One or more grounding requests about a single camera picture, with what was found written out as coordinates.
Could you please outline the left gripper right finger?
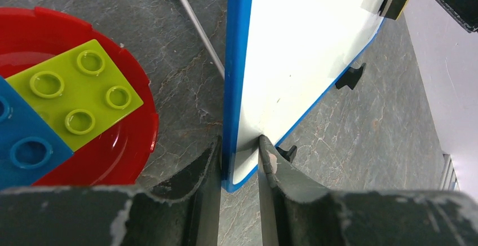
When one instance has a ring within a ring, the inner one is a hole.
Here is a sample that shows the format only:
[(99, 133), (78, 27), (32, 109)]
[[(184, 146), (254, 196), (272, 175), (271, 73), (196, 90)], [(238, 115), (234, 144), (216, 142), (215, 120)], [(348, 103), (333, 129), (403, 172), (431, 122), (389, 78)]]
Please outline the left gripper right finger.
[(477, 204), (458, 191), (332, 190), (261, 135), (264, 245), (476, 245)]

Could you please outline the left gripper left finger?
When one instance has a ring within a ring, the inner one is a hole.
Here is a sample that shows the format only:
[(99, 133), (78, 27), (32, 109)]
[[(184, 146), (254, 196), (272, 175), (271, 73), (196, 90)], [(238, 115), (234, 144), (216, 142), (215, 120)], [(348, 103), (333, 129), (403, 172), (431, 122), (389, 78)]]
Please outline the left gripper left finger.
[(31, 186), (1, 191), (2, 245), (217, 245), (222, 141), (150, 190)]

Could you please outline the blue framed whiteboard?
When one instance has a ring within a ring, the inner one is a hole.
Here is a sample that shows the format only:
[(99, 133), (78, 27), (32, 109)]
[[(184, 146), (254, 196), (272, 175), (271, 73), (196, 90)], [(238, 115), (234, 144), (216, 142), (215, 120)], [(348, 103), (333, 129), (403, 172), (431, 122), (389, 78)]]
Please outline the blue framed whiteboard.
[(228, 0), (222, 186), (257, 170), (258, 138), (278, 145), (368, 47), (384, 0)]

